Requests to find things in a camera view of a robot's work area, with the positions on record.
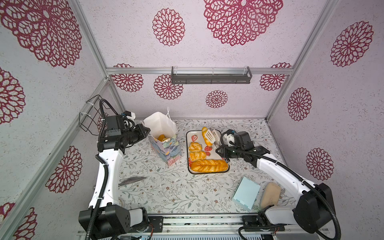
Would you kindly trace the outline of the metal tongs with white tips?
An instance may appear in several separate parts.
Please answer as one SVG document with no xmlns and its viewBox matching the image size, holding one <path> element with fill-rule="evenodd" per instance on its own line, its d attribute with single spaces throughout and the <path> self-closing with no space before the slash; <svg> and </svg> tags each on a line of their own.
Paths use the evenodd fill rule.
<svg viewBox="0 0 384 240">
<path fill-rule="evenodd" d="M 210 135 L 211 137 L 211 142 L 215 146 L 216 149 L 218 149 L 222 144 L 220 141 L 220 136 L 216 130 L 209 130 L 207 132 L 207 136 Z"/>
</svg>

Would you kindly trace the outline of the croissant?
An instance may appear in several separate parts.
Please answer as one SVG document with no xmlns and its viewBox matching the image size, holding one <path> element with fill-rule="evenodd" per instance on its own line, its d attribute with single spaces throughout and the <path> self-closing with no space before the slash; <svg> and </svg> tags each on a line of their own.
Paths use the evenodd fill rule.
<svg viewBox="0 0 384 240">
<path fill-rule="evenodd" d="M 167 138 L 165 135 L 160 135 L 157 140 L 159 140 L 160 142 L 164 142 L 164 141 L 167 141 L 169 138 Z"/>
</svg>

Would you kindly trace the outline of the bread roll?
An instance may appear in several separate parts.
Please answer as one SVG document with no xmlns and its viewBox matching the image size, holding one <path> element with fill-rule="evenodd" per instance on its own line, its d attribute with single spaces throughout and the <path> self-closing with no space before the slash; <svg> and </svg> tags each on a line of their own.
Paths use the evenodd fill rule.
<svg viewBox="0 0 384 240">
<path fill-rule="evenodd" d="M 211 142 L 211 137 L 210 135 L 207 136 L 207 132 L 209 131 L 208 128 L 206 127 L 203 127 L 202 128 L 202 136 L 203 136 L 203 139 L 205 141 L 205 144 L 208 146 L 208 147 L 211 147 L 213 145 L 213 143 Z"/>
</svg>

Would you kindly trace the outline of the knotted bread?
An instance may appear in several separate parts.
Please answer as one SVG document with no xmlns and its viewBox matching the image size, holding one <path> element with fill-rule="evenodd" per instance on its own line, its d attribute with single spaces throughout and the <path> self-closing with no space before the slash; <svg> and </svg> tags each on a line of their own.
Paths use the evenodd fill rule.
<svg viewBox="0 0 384 240">
<path fill-rule="evenodd" d="M 197 142 L 191 142 L 190 146 L 189 146 L 189 151 L 191 153 L 200 152 L 200 151 L 202 151 L 202 145 L 200 143 L 197 143 Z"/>
</svg>

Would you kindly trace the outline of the floral paper bag white interior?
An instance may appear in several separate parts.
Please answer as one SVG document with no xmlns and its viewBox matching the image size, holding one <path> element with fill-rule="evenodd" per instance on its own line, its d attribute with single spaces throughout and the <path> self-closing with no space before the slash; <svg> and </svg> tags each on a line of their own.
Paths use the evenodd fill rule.
<svg viewBox="0 0 384 240">
<path fill-rule="evenodd" d="M 182 151 L 178 140 L 176 123 L 170 117 L 170 109 L 167 113 L 155 112 L 142 122 L 150 129 L 148 135 L 152 149 L 170 167 L 180 160 Z"/>
</svg>

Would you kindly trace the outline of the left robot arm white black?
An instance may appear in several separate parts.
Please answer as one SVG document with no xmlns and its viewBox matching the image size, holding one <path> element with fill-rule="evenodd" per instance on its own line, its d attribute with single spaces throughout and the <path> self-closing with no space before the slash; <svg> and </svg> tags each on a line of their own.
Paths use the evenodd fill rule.
<svg viewBox="0 0 384 240">
<path fill-rule="evenodd" d="M 133 114 L 125 111 L 106 116 L 104 106 L 111 104 L 100 99 L 102 127 L 98 136 L 99 162 L 97 183 L 89 207 L 79 213 L 79 223 L 87 240 L 111 238 L 116 240 L 129 231 L 143 232 L 150 222 L 145 208 L 128 210 L 119 205 L 119 169 L 125 149 L 144 140 L 150 129 L 135 124 Z"/>
</svg>

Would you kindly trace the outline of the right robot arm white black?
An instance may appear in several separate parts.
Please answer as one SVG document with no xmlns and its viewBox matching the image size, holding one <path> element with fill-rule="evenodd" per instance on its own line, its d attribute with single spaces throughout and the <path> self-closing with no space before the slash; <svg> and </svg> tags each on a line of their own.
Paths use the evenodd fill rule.
<svg viewBox="0 0 384 240">
<path fill-rule="evenodd" d="M 213 144 L 216 153 L 224 160 L 243 159 L 252 166 L 270 175 L 297 201 L 292 209 L 268 205 L 258 212 L 258 220 L 250 226 L 243 225 L 242 231 L 272 232 L 289 225 L 297 225 L 309 234 L 317 234 L 324 240 L 329 239 L 320 229 L 329 222 L 335 228 L 334 239 L 342 237 L 340 222 L 336 215 L 332 190 L 324 183 L 315 184 L 279 162 L 269 150 L 255 146 L 247 132 L 227 130 L 221 135 L 214 133 Z"/>
</svg>

